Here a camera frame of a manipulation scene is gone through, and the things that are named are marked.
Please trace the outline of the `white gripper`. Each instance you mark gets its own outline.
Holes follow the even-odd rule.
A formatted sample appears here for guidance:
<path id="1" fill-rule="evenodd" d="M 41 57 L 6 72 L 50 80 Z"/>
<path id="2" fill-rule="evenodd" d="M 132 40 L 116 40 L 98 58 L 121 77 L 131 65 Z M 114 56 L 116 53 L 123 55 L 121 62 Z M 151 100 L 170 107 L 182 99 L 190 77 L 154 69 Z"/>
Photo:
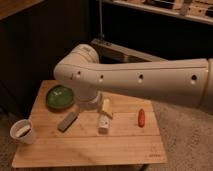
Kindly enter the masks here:
<path id="1" fill-rule="evenodd" d="M 83 110 L 94 110 L 97 109 L 102 100 L 102 94 L 100 92 L 97 93 L 97 96 L 84 101 L 79 101 L 78 106 Z M 108 98 L 105 98 L 102 102 L 101 113 L 108 116 L 110 119 L 113 118 L 113 110 L 111 101 Z"/>

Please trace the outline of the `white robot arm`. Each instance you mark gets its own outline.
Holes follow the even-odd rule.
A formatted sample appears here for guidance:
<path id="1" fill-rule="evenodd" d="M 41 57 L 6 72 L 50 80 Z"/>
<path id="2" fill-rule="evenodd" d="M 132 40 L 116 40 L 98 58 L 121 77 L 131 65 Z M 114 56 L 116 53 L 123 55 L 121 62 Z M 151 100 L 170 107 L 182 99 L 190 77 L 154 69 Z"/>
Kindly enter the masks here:
<path id="1" fill-rule="evenodd" d="M 110 92 L 213 115 L 213 59 L 101 64 L 93 47 L 80 44 L 56 64 L 54 78 L 74 91 L 83 108 Z"/>

